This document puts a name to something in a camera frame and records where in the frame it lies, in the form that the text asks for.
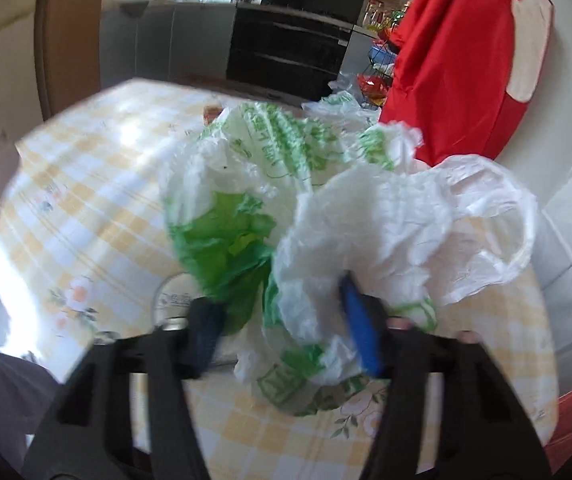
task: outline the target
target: red bag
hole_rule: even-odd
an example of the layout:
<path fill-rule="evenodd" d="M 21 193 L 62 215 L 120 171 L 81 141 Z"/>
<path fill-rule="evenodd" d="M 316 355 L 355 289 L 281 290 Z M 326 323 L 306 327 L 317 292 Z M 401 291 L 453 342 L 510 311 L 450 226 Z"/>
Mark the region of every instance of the red bag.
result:
<path fill-rule="evenodd" d="M 386 92 L 388 92 L 388 86 L 384 78 L 379 75 L 363 75 L 357 76 L 357 83 L 360 86 L 360 91 L 367 98 L 376 100 L 383 99 L 386 97 Z"/>
<path fill-rule="evenodd" d="M 400 47 L 380 121 L 421 129 L 417 158 L 495 158 L 540 76 L 550 0 L 413 0 L 390 34 Z"/>

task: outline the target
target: yellow checkered tablecloth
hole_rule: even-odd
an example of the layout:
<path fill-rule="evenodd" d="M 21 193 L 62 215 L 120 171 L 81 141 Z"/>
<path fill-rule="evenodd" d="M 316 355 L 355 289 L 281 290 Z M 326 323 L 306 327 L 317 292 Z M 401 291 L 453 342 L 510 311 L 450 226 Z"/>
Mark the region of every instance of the yellow checkered tablecloth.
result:
<path fill-rule="evenodd" d="M 179 272 L 158 200 L 176 137 L 202 108 L 231 98 L 133 80 L 35 130 L 0 215 L 0 296 L 12 317 L 6 351 L 32 350 L 63 380 L 94 336 L 152 327 L 158 286 Z M 10 305 L 16 305 L 15 311 Z M 438 333 L 479 332 L 546 442 L 557 378 L 540 289 L 530 269 L 438 313 Z M 143 378 L 137 379 L 145 389 Z M 294 418 L 250 397 L 230 371 L 189 383 L 204 456 L 216 479 L 357 478 L 380 420 L 381 384 L 334 412 Z M 436 452 L 439 377 L 431 377 L 420 469 Z M 143 396 L 134 407 L 146 445 Z"/>

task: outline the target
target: plastic bag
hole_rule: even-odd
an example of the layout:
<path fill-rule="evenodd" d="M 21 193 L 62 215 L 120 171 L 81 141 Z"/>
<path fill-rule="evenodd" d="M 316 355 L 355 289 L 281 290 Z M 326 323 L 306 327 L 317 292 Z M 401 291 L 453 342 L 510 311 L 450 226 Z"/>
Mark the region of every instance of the plastic bag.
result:
<path fill-rule="evenodd" d="M 361 104 L 360 100 L 362 98 L 362 91 L 357 84 L 357 74 L 350 72 L 340 72 L 337 74 L 337 79 L 328 82 L 328 86 L 330 86 L 330 89 L 334 94 L 337 94 L 341 91 L 348 92 L 359 104 Z"/>
<path fill-rule="evenodd" d="M 346 134 L 357 134 L 377 124 L 381 112 L 380 108 L 363 108 L 347 90 L 330 94 L 317 102 L 302 103 L 301 107 L 309 117 L 332 124 L 343 138 Z"/>
<path fill-rule="evenodd" d="M 236 376 L 296 415 L 334 409 L 368 381 L 340 313 L 345 270 L 430 330 L 435 306 L 517 276 L 534 240 L 535 200 L 506 170 L 458 156 L 414 173 L 419 132 L 346 130 L 359 121 L 339 113 L 346 103 L 320 104 L 325 120 L 225 110 L 182 143 L 164 188 L 180 262 L 228 305 Z M 480 241 L 467 217 L 493 236 Z"/>
<path fill-rule="evenodd" d="M 360 84 L 360 90 L 368 99 L 379 101 L 386 99 L 390 86 L 381 75 L 364 75 L 357 76 Z"/>

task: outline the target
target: floral pattern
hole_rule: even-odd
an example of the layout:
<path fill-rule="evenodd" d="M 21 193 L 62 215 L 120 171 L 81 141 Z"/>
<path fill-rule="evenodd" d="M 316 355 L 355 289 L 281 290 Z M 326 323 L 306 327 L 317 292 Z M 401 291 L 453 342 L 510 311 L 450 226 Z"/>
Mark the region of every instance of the floral pattern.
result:
<path fill-rule="evenodd" d="M 43 190 L 37 193 L 32 199 L 42 213 L 50 213 L 54 206 L 60 203 L 68 194 L 67 186 L 58 186 L 55 182 L 51 182 Z"/>
<path fill-rule="evenodd" d="M 64 337 L 68 324 L 76 322 L 90 330 L 96 344 L 108 344 L 120 338 L 117 332 L 100 330 L 97 325 L 97 311 L 90 306 L 93 300 L 93 280 L 87 276 L 78 276 L 70 281 L 68 289 L 50 289 L 50 302 L 60 311 L 53 318 L 53 330 L 57 336 Z"/>
<path fill-rule="evenodd" d="M 378 389 L 372 391 L 370 389 L 372 386 Z M 335 421 L 338 428 L 333 431 L 330 438 L 340 435 L 349 438 L 351 431 L 359 426 L 368 436 L 375 436 L 380 426 L 381 410 L 385 398 L 386 386 L 383 386 L 381 382 L 369 383 L 366 389 L 352 396 L 337 410 L 340 414 L 340 418 Z"/>

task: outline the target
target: kitchen counter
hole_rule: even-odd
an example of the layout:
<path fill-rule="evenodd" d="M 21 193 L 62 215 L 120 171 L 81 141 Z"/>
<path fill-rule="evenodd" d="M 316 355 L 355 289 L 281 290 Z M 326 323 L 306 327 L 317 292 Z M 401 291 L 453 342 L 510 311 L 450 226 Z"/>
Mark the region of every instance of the kitchen counter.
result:
<path fill-rule="evenodd" d="M 351 30 L 355 30 L 372 38 L 376 38 L 375 34 L 371 30 L 360 27 L 359 25 L 353 25 L 352 23 L 343 22 L 342 20 L 337 20 L 330 16 L 323 16 L 322 14 L 315 14 L 314 12 L 306 12 L 306 10 L 291 9 L 290 7 L 280 7 L 280 6 L 268 6 L 262 5 L 258 2 L 230 2 L 229 0 L 208 0 L 206 2 L 201 2 L 199 0 L 107 0 L 104 2 L 102 9 L 104 11 L 111 9 L 119 9 L 122 6 L 140 6 L 142 4 L 148 3 L 149 7 L 157 6 L 231 6 L 240 9 L 256 9 L 264 10 L 265 12 L 278 12 L 281 14 L 289 14 L 291 16 L 299 16 L 301 18 L 308 18 L 310 20 L 316 20 L 318 22 L 329 23 L 330 25 L 336 25 L 337 27 L 343 27 Z"/>
<path fill-rule="evenodd" d="M 282 30 L 305 31 L 310 28 L 316 29 L 317 40 L 326 41 L 327 47 L 332 48 L 332 38 L 336 36 L 335 45 L 346 46 L 350 43 L 351 62 L 346 65 L 351 72 L 356 68 L 363 71 L 368 65 L 368 48 L 372 38 L 376 37 L 373 31 L 312 12 L 306 12 L 287 7 L 266 6 L 259 3 L 230 2 L 211 0 L 200 2 L 199 0 L 110 0 L 105 2 L 104 12 L 100 23 L 100 68 L 102 87 L 107 88 L 133 77 L 143 77 L 154 80 L 186 83 L 187 80 L 228 80 L 229 57 L 231 42 L 236 16 L 242 12 L 266 12 L 275 15 L 274 20 L 260 19 L 261 22 L 282 22 L 278 27 Z M 247 28 L 243 38 L 237 42 L 237 49 L 246 48 L 246 45 L 255 41 L 256 34 L 253 27 Z M 293 48 L 308 43 L 308 37 L 291 40 L 284 37 L 278 41 L 278 45 L 292 44 Z M 288 61 L 290 55 L 283 49 L 281 54 L 273 54 L 272 51 L 262 51 L 258 54 L 262 59 L 248 58 L 251 63 L 249 69 L 261 72 L 259 65 L 272 59 L 276 62 L 290 64 L 288 78 L 295 78 L 293 71 L 302 69 L 307 61 L 296 60 L 295 63 Z M 320 59 L 326 59 L 326 54 L 320 54 Z M 232 81 L 245 81 L 245 70 L 236 65 L 236 74 Z M 328 69 L 330 79 L 331 72 L 339 70 L 341 59 L 334 69 Z M 310 78 L 304 77 L 301 87 L 309 84 Z M 272 86 L 270 81 L 254 82 L 264 88 L 279 90 Z M 310 92 L 306 94 L 295 83 L 294 88 L 283 90 L 287 94 L 310 98 Z"/>

